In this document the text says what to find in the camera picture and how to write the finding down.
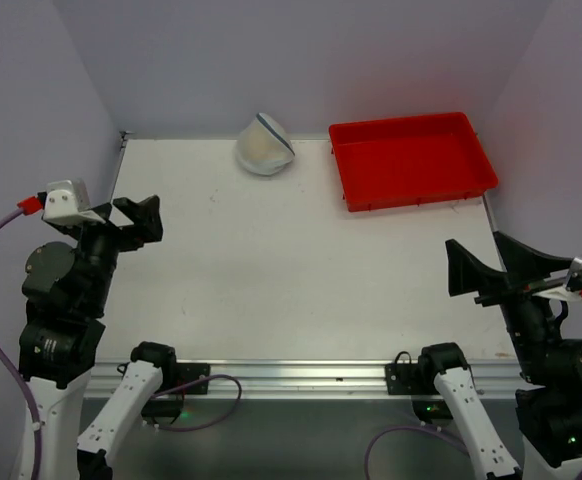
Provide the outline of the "white mesh laundry bag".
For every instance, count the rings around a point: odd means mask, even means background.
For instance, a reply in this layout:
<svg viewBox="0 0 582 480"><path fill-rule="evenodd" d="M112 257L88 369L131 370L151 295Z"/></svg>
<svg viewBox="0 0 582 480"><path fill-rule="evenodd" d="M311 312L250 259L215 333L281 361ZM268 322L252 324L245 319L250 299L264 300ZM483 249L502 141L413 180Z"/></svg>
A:
<svg viewBox="0 0 582 480"><path fill-rule="evenodd" d="M276 175L295 159L285 129L262 112L238 135L233 153L239 166L259 176Z"/></svg>

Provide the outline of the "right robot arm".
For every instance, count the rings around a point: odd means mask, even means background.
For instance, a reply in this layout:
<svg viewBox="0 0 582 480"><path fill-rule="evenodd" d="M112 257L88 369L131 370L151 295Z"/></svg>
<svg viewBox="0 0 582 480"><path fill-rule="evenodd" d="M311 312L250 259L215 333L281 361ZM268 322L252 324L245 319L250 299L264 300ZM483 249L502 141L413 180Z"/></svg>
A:
<svg viewBox="0 0 582 480"><path fill-rule="evenodd" d="M568 305L582 301L582 255L542 253L496 231L503 270L482 263L458 241L446 241L448 292L475 294L500 308L529 389L515 393L524 462L503 445L477 397L472 371L455 343L422 349L417 368L440 394L477 479L582 479L582 339L561 327Z"/></svg>

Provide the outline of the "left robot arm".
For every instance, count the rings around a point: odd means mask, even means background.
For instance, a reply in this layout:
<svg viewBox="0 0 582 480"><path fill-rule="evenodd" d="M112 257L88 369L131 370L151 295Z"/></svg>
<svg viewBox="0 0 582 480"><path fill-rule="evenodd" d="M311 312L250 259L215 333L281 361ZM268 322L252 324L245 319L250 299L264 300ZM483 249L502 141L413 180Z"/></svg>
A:
<svg viewBox="0 0 582 480"><path fill-rule="evenodd" d="M120 197L90 208L60 190L47 193L42 219L76 243L47 243L26 262L18 371L33 397L27 426L33 441L19 472L37 479L110 479L122 440L142 409L176 379L174 348L144 341L132 350L104 409L89 427L80 427L118 257L162 240L160 199Z"/></svg>

